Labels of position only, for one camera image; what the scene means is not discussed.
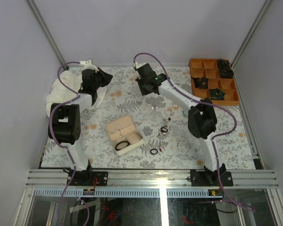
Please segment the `beige jewelry box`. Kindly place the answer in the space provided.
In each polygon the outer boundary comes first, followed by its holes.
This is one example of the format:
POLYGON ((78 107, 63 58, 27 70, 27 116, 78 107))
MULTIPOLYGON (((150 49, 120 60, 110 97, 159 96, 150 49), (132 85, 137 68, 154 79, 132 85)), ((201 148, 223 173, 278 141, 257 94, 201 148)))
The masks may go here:
POLYGON ((116 155, 121 156, 141 145, 145 140, 143 135, 137 130, 135 123, 130 115, 122 116, 106 124, 105 131, 113 143, 116 155), (115 146, 118 142, 127 140, 130 145, 126 148, 116 151, 115 146))

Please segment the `black bangle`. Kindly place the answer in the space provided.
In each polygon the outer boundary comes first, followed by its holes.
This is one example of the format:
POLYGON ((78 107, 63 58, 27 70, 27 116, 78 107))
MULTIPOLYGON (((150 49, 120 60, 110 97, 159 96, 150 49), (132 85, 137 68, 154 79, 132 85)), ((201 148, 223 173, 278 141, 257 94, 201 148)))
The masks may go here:
POLYGON ((116 144, 115 150, 116 150, 116 151, 120 151, 120 150, 126 148, 126 147, 129 146, 129 145, 130 145, 130 143, 129 143, 127 140, 120 141, 120 142, 118 142, 118 143, 116 144))

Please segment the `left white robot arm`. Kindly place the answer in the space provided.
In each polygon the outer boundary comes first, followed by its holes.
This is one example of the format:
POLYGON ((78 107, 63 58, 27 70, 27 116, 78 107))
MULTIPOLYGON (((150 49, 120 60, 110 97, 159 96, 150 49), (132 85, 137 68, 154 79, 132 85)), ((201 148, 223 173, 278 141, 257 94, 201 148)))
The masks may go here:
POLYGON ((77 180, 84 186, 90 185, 94 174, 87 170, 89 161, 81 146, 81 116, 88 108, 97 108, 104 99, 113 76, 102 69, 88 67, 80 75, 69 71, 58 76, 49 97, 48 135, 56 144, 66 149, 72 166, 80 171, 77 180))

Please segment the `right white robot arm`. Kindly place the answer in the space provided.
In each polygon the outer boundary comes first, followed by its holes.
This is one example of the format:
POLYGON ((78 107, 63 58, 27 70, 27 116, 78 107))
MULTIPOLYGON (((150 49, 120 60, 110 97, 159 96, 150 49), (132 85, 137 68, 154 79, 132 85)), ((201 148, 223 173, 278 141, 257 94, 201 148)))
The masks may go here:
POLYGON ((134 63, 133 68, 138 72, 136 79, 143 96, 155 93, 161 95, 188 113, 188 130, 200 141, 203 152, 206 173, 206 182, 216 186, 223 179, 217 165, 217 158, 211 144, 212 137, 216 134, 217 118, 211 102, 200 99, 173 83, 166 74, 156 74, 151 66, 134 63))

